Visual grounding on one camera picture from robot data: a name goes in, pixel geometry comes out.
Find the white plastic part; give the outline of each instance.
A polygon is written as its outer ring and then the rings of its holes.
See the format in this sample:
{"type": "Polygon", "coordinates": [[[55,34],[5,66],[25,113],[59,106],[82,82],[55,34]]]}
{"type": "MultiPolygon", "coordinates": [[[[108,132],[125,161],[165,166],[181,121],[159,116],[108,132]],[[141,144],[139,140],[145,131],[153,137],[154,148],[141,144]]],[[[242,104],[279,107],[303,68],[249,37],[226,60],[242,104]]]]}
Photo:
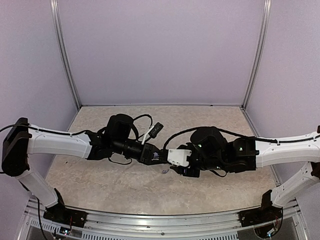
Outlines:
{"type": "Polygon", "coordinates": [[[275,228],[272,228],[270,231],[268,231],[266,234],[268,236],[270,236],[271,234],[273,234],[275,232],[275,228]]]}
{"type": "Polygon", "coordinates": [[[274,188],[271,192],[272,206],[283,208],[290,200],[297,196],[303,189],[307,189],[314,184],[320,183],[320,179],[316,176],[311,176],[312,166],[310,162],[293,175],[284,184],[274,188]]]}
{"type": "Polygon", "coordinates": [[[317,132],[294,137],[277,138],[279,141],[292,141],[300,139],[312,138],[312,140],[301,141],[295,143],[269,143],[263,141],[255,141],[255,149],[259,151],[256,156],[256,167],[263,168],[265,166],[295,163],[295,162],[320,162],[320,138],[315,139],[319,135],[317,132]]]}
{"type": "Polygon", "coordinates": [[[47,208],[58,203],[56,191],[47,184],[45,179],[32,167],[15,177],[47,208]]]}
{"type": "Polygon", "coordinates": [[[191,156],[191,150],[169,149],[167,161],[174,166],[188,167],[187,157],[191,156]]]}
{"type": "Polygon", "coordinates": [[[146,138],[147,138],[148,134],[151,132],[152,129],[154,129],[154,127],[155,127],[155,126],[151,126],[151,127],[145,132],[145,134],[143,135],[142,142],[141,142],[142,145],[145,144],[145,141],[146,141],[146,138]]]}
{"type": "MultiPolygon", "coordinates": [[[[35,125],[31,126],[37,129],[45,129],[35,125]]],[[[81,133],[79,135],[71,136],[71,132],[55,132],[66,133],[68,135],[29,129],[32,138],[29,139],[27,153],[68,155],[85,159],[89,156],[92,146],[90,145],[90,138],[87,134],[81,133]]]]}

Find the marbled surface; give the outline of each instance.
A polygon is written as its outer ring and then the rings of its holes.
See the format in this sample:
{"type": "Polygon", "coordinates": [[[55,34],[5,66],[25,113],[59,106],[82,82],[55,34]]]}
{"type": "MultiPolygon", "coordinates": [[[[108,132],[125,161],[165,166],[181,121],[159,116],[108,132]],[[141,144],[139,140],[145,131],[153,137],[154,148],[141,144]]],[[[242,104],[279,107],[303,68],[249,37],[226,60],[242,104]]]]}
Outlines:
{"type": "MultiPolygon", "coordinates": [[[[168,137],[187,128],[217,126],[233,132],[252,135],[238,107],[212,106],[110,106],[83,107],[70,132],[83,129],[97,131],[106,126],[109,117],[118,113],[137,117],[150,114],[154,123],[164,125],[150,143],[162,148],[168,137]]],[[[150,120],[135,122],[140,134],[150,120]]],[[[191,133],[170,142],[177,148],[189,142],[191,133]]],[[[225,135],[228,141],[234,137],[225,135]]],[[[126,162],[114,154],[113,161],[126,162]]],[[[118,165],[107,159],[85,160],[56,156],[46,177],[57,188],[66,205],[85,209],[125,214],[175,215],[213,213],[257,206],[264,192],[275,187],[269,167],[242,173],[229,173],[220,178],[202,171],[200,178],[188,178],[170,170],[169,165],[146,166],[133,160],[130,165],[118,165]]]]}

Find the black mounting bracket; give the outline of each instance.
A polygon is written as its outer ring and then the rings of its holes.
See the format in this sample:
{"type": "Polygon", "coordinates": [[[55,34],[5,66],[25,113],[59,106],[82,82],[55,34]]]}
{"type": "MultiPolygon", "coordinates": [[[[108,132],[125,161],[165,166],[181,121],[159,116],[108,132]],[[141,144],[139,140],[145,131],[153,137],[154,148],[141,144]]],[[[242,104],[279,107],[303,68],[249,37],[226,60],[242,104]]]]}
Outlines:
{"type": "Polygon", "coordinates": [[[32,137],[28,131],[28,119],[21,117],[3,140],[2,145],[2,165],[5,174],[11,177],[21,175],[25,170],[29,170],[28,164],[28,143],[32,137]]]}
{"type": "Polygon", "coordinates": [[[311,176],[315,176],[320,179],[320,162],[311,162],[312,172],[311,176]]]}
{"type": "Polygon", "coordinates": [[[239,212],[242,227],[263,224],[282,217],[283,209],[272,206],[271,192],[272,190],[269,190],[262,195],[261,207],[239,212]]]}
{"type": "Polygon", "coordinates": [[[60,192],[57,189],[54,190],[58,197],[58,203],[46,208],[43,217],[56,223],[83,228],[88,214],[85,211],[67,208],[60,192]]]}

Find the side wall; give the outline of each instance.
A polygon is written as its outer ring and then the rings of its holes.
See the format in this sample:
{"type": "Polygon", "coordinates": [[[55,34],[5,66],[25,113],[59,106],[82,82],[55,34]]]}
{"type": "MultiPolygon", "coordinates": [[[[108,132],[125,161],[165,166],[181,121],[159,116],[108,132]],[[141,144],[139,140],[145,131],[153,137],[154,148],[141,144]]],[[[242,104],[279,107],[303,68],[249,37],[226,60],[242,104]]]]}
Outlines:
{"type": "MultiPolygon", "coordinates": [[[[27,117],[66,130],[76,114],[55,35],[50,2],[5,1],[0,7],[0,128],[27,117]]],[[[3,141],[8,131],[0,133],[3,141]]],[[[45,176],[52,155],[30,156],[45,176]]],[[[14,239],[30,194],[0,175],[0,239],[14,239]]]]}
{"type": "MultiPolygon", "coordinates": [[[[320,4],[273,1],[257,80],[247,108],[262,137],[288,137],[320,125],[320,4]]],[[[301,164],[279,164],[282,181],[301,164]]],[[[319,239],[320,186],[297,197],[312,240],[319,239]]]]}

